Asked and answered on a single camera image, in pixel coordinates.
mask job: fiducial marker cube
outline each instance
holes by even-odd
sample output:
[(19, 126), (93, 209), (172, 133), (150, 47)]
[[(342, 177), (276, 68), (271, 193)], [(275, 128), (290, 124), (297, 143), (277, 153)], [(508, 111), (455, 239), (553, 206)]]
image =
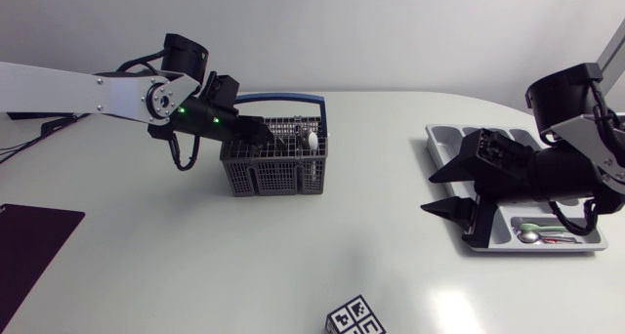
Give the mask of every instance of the fiducial marker cube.
[(386, 334), (387, 332), (362, 295), (356, 296), (330, 313), (325, 319), (325, 330), (329, 334)]

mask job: gray wire basket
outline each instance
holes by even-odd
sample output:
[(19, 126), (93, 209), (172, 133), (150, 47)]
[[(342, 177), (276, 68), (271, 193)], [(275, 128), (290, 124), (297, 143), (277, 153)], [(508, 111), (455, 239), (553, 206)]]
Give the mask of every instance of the gray wire basket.
[[(328, 152), (327, 122), (323, 97), (302, 94), (254, 94), (239, 96), (237, 104), (257, 101), (296, 101), (319, 104), (318, 117), (265, 118), (274, 135), (261, 148), (241, 141), (223, 143), (220, 159), (234, 196), (323, 193), (325, 158)], [(303, 145), (304, 134), (312, 130), (317, 149)]]

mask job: green spoon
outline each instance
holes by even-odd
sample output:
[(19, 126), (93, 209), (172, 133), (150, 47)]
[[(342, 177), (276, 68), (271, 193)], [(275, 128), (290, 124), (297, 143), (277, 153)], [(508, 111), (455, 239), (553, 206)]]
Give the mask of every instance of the green spoon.
[(536, 232), (541, 232), (541, 231), (567, 231), (564, 226), (545, 226), (545, 227), (541, 227), (541, 226), (535, 225), (533, 223), (521, 223), (519, 225), (519, 230), (521, 232), (523, 232), (523, 231), (536, 231)]

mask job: blue basket handle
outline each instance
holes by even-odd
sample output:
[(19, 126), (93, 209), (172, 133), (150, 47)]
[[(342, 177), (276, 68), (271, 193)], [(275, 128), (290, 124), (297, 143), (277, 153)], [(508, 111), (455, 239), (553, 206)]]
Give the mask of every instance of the blue basket handle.
[(321, 112), (321, 123), (319, 125), (319, 134), (327, 136), (327, 122), (325, 120), (325, 101), (321, 96), (295, 94), (295, 93), (264, 93), (237, 96), (234, 100), (235, 104), (247, 104), (260, 101), (293, 101), (308, 104), (319, 104)]

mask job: white tabletop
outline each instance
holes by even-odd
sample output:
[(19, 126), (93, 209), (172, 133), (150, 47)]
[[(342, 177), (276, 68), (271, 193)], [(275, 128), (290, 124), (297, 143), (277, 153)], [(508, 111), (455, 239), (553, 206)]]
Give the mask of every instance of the white tabletop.
[[(0, 165), (0, 202), (86, 213), (6, 333), (320, 334), (358, 294), (389, 333), (625, 332), (625, 213), (600, 218), (602, 252), (511, 255), (472, 251), (419, 208), (444, 197), (426, 124), (535, 131), (530, 115), (436, 93), (317, 95), (323, 195), (232, 197), (219, 143), (182, 173), (146, 125), (97, 115)], [(4, 115), (0, 128), (2, 146), (38, 130)]]

